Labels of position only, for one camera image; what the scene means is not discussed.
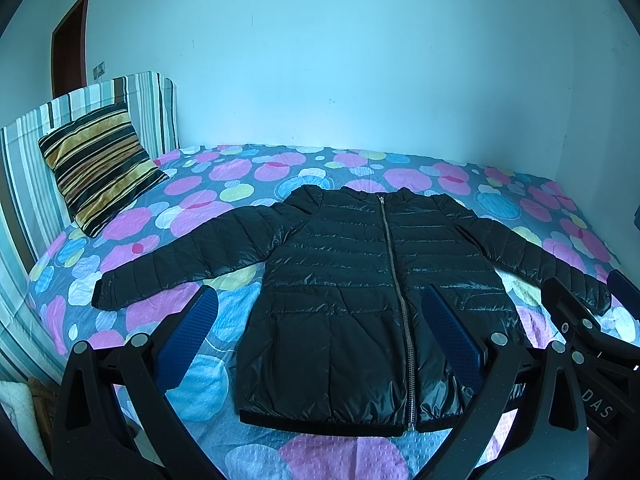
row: metal zipper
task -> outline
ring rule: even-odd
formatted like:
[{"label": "metal zipper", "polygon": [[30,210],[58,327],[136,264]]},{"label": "metal zipper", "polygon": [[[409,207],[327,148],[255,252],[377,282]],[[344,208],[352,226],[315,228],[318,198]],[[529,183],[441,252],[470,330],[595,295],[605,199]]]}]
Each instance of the metal zipper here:
[{"label": "metal zipper", "polygon": [[385,198],[378,196],[380,200],[380,209],[382,209],[382,221],[385,223],[386,233],[386,248],[389,252],[389,262],[391,263],[391,276],[394,279],[394,286],[396,287],[396,294],[400,301],[400,315],[402,317],[402,328],[404,331],[404,342],[406,344],[406,360],[408,368],[408,390],[409,390],[409,409],[408,409],[408,425],[409,430],[415,429],[415,348],[414,340],[411,339],[411,332],[409,330],[409,315],[407,313],[406,303],[402,297],[402,291],[400,290],[400,283],[398,282],[398,276],[396,275],[396,265],[394,264],[394,254],[391,249],[391,231],[389,230],[389,224],[386,221],[385,212]]}]

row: polka dot bedspread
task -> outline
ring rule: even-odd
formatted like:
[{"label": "polka dot bedspread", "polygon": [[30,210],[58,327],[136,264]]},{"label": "polka dot bedspread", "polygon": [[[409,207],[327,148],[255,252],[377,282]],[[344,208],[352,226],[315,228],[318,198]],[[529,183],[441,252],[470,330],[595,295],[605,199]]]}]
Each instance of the polka dot bedspread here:
[{"label": "polka dot bedspread", "polygon": [[[94,348],[123,344],[151,333],[179,311],[201,282],[132,304],[117,312],[90,305],[103,272],[153,251],[197,225],[244,205],[271,205],[303,184],[324,189],[348,186],[369,192],[407,187],[424,195],[446,192],[479,216],[497,219],[527,240],[578,269],[606,277],[619,263],[593,233],[574,202],[553,181],[473,164],[424,156],[301,146],[217,146],[162,155],[156,164],[171,178],[150,190],[111,221],[98,238],[69,226],[30,274],[30,302],[59,354],[78,340]],[[230,392],[234,354],[260,292],[264,265],[205,280],[220,298],[220,311],[180,387],[167,392],[177,415],[230,480],[405,480],[424,466],[447,431],[407,432],[399,438],[337,438],[297,435],[241,424]],[[540,291],[500,273],[530,341],[545,347],[562,336],[540,306]],[[638,344],[638,322],[614,300],[600,319],[603,330]],[[137,416],[126,389],[122,409]],[[513,413],[505,414],[483,459],[494,458]]]}]

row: wall outlet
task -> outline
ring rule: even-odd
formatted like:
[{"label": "wall outlet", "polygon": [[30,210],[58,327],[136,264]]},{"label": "wall outlet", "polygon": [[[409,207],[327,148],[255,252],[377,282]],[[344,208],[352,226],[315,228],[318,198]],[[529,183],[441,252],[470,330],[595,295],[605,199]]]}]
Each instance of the wall outlet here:
[{"label": "wall outlet", "polygon": [[104,74],[104,62],[101,62],[100,65],[94,67],[94,81],[102,74]]}]

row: white wall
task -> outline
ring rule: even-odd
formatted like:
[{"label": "white wall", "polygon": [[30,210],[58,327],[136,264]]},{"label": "white wall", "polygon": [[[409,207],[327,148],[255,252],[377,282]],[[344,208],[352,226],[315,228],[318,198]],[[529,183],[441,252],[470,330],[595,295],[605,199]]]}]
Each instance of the white wall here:
[{"label": "white wall", "polygon": [[105,78],[175,81],[184,145],[369,148],[550,178],[574,68],[567,0],[89,0],[88,81],[102,60]]},{"label": "white wall", "polygon": [[23,0],[0,38],[0,128],[51,100],[55,1]]},{"label": "white wall", "polygon": [[571,115],[557,180],[640,283],[640,36],[617,0],[570,0]]}]

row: jacket sleeve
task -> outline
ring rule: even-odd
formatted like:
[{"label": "jacket sleeve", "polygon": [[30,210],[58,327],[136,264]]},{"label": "jacket sleeve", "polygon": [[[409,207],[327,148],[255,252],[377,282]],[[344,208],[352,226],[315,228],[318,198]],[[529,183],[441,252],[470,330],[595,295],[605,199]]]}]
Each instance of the jacket sleeve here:
[{"label": "jacket sleeve", "polygon": [[473,211],[462,207],[448,195],[433,198],[465,238],[474,243],[496,266],[537,286],[556,277],[599,316],[611,306],[609,289],[593,276],[584,274],[525,240],[506,225],[490,218],[478,218]]},{"label": "jacket sleeve", "polygon": [[199,225],[170,244],[105,272],[92,305],[117,310],[185,282],[215,278],[266,260],[315,214],[318,186],[302,186],[270,207],[244,206]]}]

